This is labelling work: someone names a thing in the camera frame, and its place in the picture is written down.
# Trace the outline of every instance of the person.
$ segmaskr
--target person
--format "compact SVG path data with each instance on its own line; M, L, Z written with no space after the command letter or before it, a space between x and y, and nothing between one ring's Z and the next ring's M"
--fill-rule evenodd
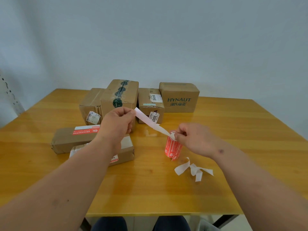
M56 170L0 208L0 230L78 230L111 158L130 133L135 111L119 107L104 117L95 139ZM200 124L182 123L175 138L213 159L254 231L308 230L308 201ZM94 230L125 230L121 217L103 217ZM154 230L189 230L181 216L160 217Z

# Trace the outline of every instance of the wall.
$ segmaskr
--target wall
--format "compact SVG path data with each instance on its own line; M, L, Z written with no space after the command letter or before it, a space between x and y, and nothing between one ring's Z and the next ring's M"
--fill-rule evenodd
M18 0L61 88L192 82L308 138L308 0Z
M16 0L0 0L0 69L25 109L56 88L28 19ZM17 117L0 88L0 127Z

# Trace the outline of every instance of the brown cardboard box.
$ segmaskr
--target brown cardboard box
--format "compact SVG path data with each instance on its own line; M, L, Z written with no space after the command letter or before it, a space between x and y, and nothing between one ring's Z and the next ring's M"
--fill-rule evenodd
M74 146L90 143L98 129L99 125L57 129L51 141L51 148L57 154L70 152Z
M162 123L164 118L164 103L156 88L139 88L139 109L155 123Z
M100 97L103 117L117 107L134 109L137 107L139 83L136 81L114 79Z
M73 156L77 151L79 151L81 148L83 148L86 144L83 145L79 145L76 147L73 147L70 153L70 157ZM131 138L129 135L126 135L122 141L121 141L121 150L119 152L119 154L115 155L110 163L109 166L115 165L115 164L120 164L120 163L124 163L126 161L130 161L133 160L135 157L134 154L134 146L133 143L131 141Z
M200 93L194 84L181 82L161 82L159 91L166 113L194 112Z
M81 116L87 125L99 125L103 119L100 97L104 90L103 88L92 88L79 104Z

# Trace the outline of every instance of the tiled floor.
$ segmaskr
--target tiled floor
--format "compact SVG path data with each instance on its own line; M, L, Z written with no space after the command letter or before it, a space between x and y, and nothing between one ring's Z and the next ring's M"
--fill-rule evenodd
M200 218L196 216L184 216L187 220L192 231L197 231L196 227L199 223ZM208 222L213 223L221 215L201 215L201 218L206 219ZM155 222L158 217L153 216L137 216L137 217L124 217L128 231L152 231ZM89 223L94 224L98 218L97 217L87 217ZM222 231L252 231L246 217L244 215L239 215L229 224L221 229Z

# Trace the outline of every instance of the black metal table leg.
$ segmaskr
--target black metal table leg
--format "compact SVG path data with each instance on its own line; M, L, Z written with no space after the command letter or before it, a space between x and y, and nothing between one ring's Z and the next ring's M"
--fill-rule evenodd
M86 218L83 218L83 221L80 225L80 228L83 230L83 231L90 231L91 230L91 225L89 224L89 222L87 221Z
M223 215L217 221L213 223L213 225L219 229L224 227L229 222L233 221L239 215Z

